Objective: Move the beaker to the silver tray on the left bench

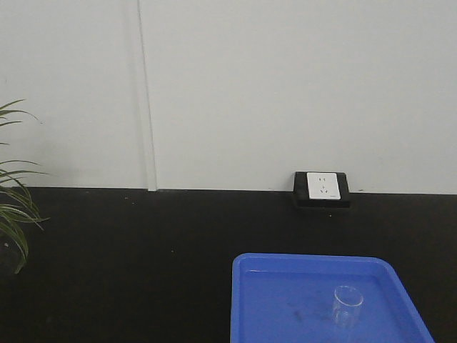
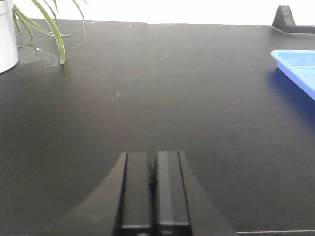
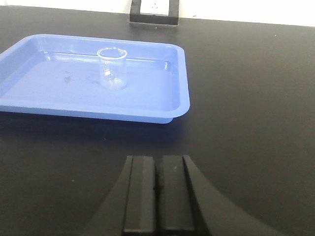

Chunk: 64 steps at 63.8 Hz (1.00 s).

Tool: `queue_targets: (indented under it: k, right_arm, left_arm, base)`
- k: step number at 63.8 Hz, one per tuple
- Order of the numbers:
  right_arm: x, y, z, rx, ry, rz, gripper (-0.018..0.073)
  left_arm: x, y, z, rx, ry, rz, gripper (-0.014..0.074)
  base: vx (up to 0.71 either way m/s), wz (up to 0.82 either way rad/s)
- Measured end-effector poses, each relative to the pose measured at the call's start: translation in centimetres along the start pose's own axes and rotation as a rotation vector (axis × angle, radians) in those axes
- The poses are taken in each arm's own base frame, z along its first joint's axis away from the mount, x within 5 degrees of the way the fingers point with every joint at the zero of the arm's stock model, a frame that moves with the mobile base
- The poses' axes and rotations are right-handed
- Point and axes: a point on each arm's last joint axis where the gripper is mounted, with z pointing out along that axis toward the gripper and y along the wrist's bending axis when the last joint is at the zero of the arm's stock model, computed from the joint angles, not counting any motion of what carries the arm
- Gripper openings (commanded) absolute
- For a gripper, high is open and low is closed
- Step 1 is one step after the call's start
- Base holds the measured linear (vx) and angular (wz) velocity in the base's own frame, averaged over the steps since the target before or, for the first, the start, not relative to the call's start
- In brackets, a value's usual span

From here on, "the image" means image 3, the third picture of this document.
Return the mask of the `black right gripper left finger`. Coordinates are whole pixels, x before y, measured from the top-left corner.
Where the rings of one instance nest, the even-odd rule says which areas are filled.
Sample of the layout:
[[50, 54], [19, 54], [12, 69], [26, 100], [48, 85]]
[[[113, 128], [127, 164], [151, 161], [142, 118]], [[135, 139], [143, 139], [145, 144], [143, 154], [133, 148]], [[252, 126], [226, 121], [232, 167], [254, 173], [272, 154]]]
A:
[[155, 163], [128, 156], [114, 187], [85, 227], [87, 236], [153, 236], [156, 233]]

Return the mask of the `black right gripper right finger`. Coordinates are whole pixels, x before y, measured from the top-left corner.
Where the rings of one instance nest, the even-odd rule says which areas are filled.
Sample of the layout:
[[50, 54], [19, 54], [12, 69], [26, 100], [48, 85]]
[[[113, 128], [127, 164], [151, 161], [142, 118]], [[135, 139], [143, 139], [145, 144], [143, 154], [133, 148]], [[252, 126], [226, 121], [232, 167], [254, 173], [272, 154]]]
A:
[[283, 235], [224, 196], [188, 155], [163, 156], [161, 173], [161, 235]]

